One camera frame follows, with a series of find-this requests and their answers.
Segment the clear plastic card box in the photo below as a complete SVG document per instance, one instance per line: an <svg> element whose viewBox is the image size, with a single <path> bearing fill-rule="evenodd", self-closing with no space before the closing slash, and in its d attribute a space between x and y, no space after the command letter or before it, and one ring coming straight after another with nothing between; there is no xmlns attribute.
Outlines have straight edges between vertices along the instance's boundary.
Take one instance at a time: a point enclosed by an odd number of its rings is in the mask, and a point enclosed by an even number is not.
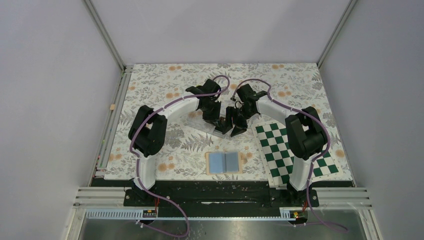
<svg viewBox="0 0 424 240"><path fill-rule="evenodd" d="M215 130L215 126L213 124L210 124L204 121L202 116L203 116L203 112L201 110L195 110L195 111L189 112L187 120L186 120L187 125L200 132L206 133L208 135L213 135L221 139L229 140L231 138L230 131L227 132L226 134L222 134L220 131Z"/></svg>

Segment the floral table mat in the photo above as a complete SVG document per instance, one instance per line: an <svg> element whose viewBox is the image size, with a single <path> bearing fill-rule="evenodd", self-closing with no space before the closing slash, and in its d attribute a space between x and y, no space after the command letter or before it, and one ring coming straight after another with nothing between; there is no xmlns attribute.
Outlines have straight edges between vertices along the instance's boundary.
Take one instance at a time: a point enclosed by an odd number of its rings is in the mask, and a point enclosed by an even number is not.
<svg viewBox="0 0 424 240"><path fill-rule="evenodd" d="M314 63L136 64L104 178L129 180L136 176L137 159L129 150L128 133L139 107L160 108L185 95L188 87L202 85L207 79L215 79L220 86L227 88L219 98L223 108L234 105L231 96L239 83L250 85L256 92L270 90L272 98L290 107L314 107L329 132L329 152L342 168L342 176L335 180L353 179L319 69ZM223 139L189 127L188 113L169 122L164 146L156 155L157 180L268 180L251 129L252 124L268 122L268 116L254 115L248 120L246 132ZM209 152L241 153L242 173L207 174L205 154Z"/></svg>

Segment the aluminium frame rail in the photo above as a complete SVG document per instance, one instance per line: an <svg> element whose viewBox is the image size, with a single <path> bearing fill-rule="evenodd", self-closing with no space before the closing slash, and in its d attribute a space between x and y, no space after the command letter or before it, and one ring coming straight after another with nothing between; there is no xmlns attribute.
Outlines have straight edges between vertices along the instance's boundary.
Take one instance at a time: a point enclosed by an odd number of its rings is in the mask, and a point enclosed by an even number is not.
<svg viewBox="0 0 424 240"><path fill-rule="evenodd" d="M118 127L120 114L122 112L133 70L133 65L127 65L122 71L111 103L108 105L105 126L101 134L98 150L96 151L94 163L86 184L88 187L92 184L94 178L103 177L105 175L105 170L107 169L109 162L109 156L112 151L116 129Z"/></svg>

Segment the green white chessboard mat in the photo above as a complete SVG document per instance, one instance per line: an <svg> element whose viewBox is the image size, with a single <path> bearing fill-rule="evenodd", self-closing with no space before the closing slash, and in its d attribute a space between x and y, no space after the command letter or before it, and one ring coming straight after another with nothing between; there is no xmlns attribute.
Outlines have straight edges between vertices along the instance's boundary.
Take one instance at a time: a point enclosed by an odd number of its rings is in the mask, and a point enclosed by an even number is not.
<svg viewBox="0 0 424 240"><path fill-rule="evenodd" d="M254 140L264 166L265 176L271 187L282 187L289 183L294 172L297 149L292 151L287 128L278 120L251 125ZM313 162L310 181L336 180L343 175L337 159L326 152Z"/></svg>

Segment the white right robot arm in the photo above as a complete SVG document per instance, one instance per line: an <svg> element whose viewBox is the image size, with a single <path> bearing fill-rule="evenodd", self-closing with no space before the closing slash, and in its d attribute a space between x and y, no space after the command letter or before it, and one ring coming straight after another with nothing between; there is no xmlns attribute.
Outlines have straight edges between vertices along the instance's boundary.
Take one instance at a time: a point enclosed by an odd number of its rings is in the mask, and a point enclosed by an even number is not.
<svg viewBox="0 0 424 240"><path fill-rule="evenodd" d="M238 96L241 107L231 110L231 136L247 130L247 120L256 114L265 114L285 125L288 146L294 154L292 175L287 183L287 201L293 206L309 200L313 163L330 148L329 133L319 119L315 108L297 109L272 98L270 91L256 92L249 84L239 84L231 99Z"/></svg>

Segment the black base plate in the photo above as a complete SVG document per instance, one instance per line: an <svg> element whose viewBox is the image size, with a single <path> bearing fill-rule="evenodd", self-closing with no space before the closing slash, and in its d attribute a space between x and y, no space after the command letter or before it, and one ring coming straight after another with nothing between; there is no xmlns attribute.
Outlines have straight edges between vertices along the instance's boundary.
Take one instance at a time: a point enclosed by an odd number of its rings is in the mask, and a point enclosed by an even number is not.
<svg viewBox="0 0 424 240"><path fill-rule="evenodd" d="M156 203L154 196L137 188L132 180L100 180L96 187L106 187L106 182L112 182L113 187L124 187L125 207L153 207L158 210L160 218L178 218L183 214L171 203L160 199ZM315 188L353 187L348 180L318 181L311 184ZM304 207L306 193L295 200L292 193L285 187L276 189L270 187L267 181L171 181L157 180L150 191L170 200L182 208L191 218L218 217L278 217L279 208Z"/></svg>

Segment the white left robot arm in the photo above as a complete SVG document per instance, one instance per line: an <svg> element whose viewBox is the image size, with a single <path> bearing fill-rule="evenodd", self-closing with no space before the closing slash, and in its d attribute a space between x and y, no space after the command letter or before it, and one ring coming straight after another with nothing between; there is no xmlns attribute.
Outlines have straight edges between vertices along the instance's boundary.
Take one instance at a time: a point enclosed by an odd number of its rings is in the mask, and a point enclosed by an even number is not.
<svg viewBox="0 0 424 240"><path fill-rule="evenodd" d="M155 192L151 189L156 181L155 155L162 149L168 123L191 111L202 112L202 119L214 126L215 131L226 134L233 128L235 110L228 106L225 116L221 116L220 95L227 88L207 79L198 86L190 86L186 94L167 103L163 107L153 109L143 105L130 127L128 138L131 140L129 150L136 157L135 177L132 190L136 199L144 206L152 204Z"/></svg>

